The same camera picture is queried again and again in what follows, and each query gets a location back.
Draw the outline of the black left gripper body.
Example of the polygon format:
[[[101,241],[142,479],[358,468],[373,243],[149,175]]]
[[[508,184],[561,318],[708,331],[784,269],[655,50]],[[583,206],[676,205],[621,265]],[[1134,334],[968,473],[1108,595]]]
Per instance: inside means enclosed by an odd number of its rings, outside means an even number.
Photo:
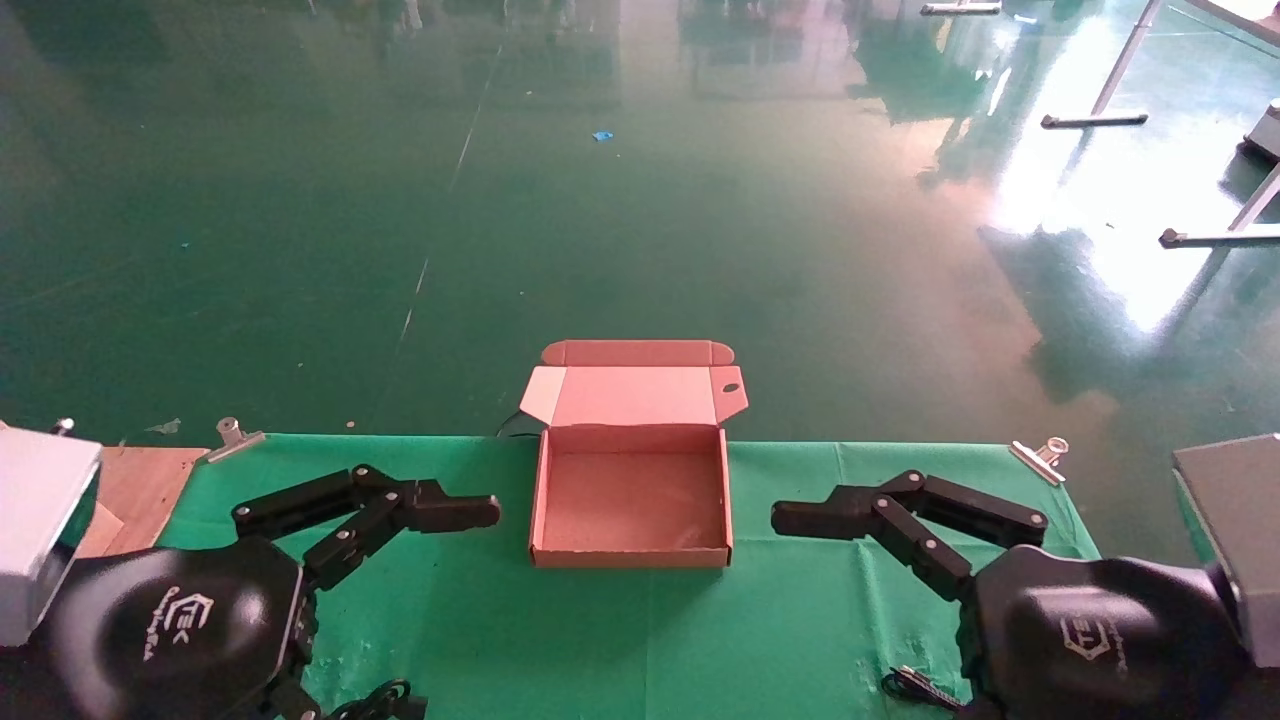
[[[314,637],[302,568],[265,539],[81,560],[40,624],[40,715],[265,719]]]

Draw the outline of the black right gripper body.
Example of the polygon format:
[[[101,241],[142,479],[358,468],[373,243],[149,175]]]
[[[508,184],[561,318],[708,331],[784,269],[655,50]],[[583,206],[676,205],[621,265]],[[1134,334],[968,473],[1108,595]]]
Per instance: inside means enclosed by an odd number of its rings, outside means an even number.
[[[960,598],[974,700],[1004,719],[1216,719],[1251,674],[1217,571],[1018,546]]]

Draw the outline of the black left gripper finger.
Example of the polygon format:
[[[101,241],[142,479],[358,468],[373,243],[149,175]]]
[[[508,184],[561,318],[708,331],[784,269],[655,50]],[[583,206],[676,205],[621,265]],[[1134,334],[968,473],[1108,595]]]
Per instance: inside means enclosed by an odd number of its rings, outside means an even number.
[[[447,534],[494,527],[500,503],[493,495],[454,497],[434,479],[399,480],[357,465],[244,501],[232,518],[238,538],[266,541],[338,521],[301,564],[311,591],[330,591],[401,532]]]
[[[266,688],[265,719],[323,719],[323,708],[293,676],[279,676]]]

